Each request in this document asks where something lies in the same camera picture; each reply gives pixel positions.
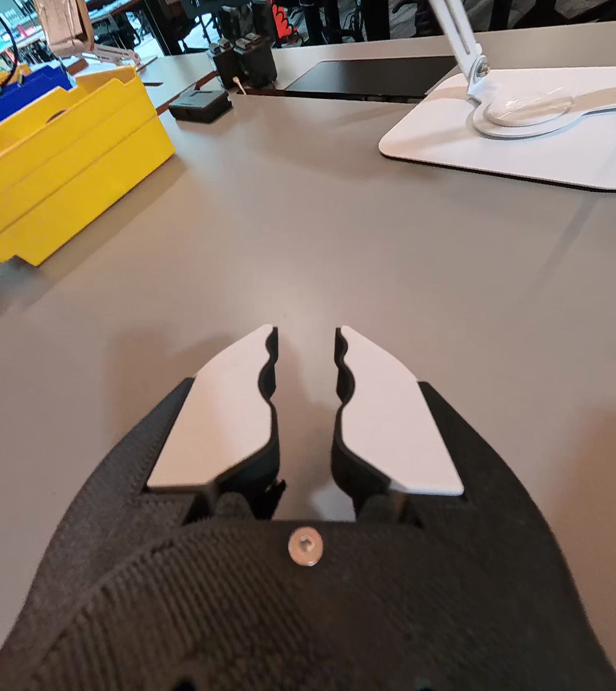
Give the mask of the blue plastic bin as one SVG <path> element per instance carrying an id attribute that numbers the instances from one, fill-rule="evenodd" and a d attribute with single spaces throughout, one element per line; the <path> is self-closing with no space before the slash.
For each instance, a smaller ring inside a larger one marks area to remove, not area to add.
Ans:
<path id="1" fill-rule="evenodd" d="M 56 88 L 71 90 L 76 82 L 59 67 L 44 66 L 21 83 L 9 84 L 0 95 L 0 123 Z"/>

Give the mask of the black desk mat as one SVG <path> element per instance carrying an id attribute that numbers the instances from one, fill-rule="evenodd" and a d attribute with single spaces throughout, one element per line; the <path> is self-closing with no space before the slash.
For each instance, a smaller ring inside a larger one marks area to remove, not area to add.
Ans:
<path id="1" fill-rule="evenodd" d="M 417 103 L 457 67 L 451 56 L 329 60 L 286 87 L 290 98 Z"/>

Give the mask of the black battery charger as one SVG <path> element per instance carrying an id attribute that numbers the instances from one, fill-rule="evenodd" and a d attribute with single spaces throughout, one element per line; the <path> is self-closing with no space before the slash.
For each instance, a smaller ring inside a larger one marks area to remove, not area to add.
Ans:
<path id="1" fill-rule="evenodd" d="M 262 89 L 278 78 L 272 45 L 269 37 L 251 32 L 236 41 L 221 38 L 212 42 L 208 56 L 226 90 L 237 85 L 235 80 Z"/>

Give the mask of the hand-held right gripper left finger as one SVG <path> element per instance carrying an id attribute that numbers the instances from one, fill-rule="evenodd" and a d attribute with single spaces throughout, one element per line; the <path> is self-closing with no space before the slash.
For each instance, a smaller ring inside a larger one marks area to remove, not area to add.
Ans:
<path id="1" fill-rule="evenodd" d="M 264 324 L 194 376 L 147 488 L 262 494 L 277 479 L 278 329 Z"/>

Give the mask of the small black box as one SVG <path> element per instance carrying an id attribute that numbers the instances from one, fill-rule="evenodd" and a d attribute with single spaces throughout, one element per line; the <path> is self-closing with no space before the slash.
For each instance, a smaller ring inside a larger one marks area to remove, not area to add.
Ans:
<path id="1" fill-rule="evenodd" d="M 168 104 L 168 111 L 181 122 L 210 124 L 233 108 L 225 90 L 201 91 L 191 88 L 183 91 Z"/>

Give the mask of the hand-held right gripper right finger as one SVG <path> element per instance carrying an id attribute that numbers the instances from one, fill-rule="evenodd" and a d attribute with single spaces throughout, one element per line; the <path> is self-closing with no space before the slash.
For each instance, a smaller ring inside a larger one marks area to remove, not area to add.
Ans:
<path id="1" fill-rule="evenodd" d="M 464 486 L 416 376 L 349 326 L 336 332 L 340 407 L 333 476 L 350 496 L 462 496 Z"/>

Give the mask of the yellow plastic bin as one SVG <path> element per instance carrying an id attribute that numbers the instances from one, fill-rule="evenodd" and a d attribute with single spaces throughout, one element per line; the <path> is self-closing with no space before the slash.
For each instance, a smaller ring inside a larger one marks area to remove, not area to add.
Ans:
<path id="1" fill-rule="evenodd" d="M 174 156 L 134 66 L 76 78 L 0 122 L 0 262 L 38 266 Z"/>

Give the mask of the brown cardboard piece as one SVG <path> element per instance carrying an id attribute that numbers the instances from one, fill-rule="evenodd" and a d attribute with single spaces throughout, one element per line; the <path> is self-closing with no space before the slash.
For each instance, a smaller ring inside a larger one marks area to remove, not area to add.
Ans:
<path id="1" fill-rule="evenodd" d="M 33 5 L 54 56 L 78 57 L 92 52 L 94 30 L 86 1 L 33 1 Z"/>

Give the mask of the grey desk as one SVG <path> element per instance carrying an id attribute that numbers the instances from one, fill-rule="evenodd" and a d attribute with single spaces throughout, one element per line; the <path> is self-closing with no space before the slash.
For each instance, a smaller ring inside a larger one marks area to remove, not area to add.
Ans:
<path id="1" fill-rule="evenodd" d="M 399 103 L 240 96 L 41 267 L 0 263 L 0 648 L 106 453 L 279 331 L 278 517 L 346 520 L 335 329 L 431 383 L 548 519 L 616 666 L 616 194 L 383 158 Z"/>

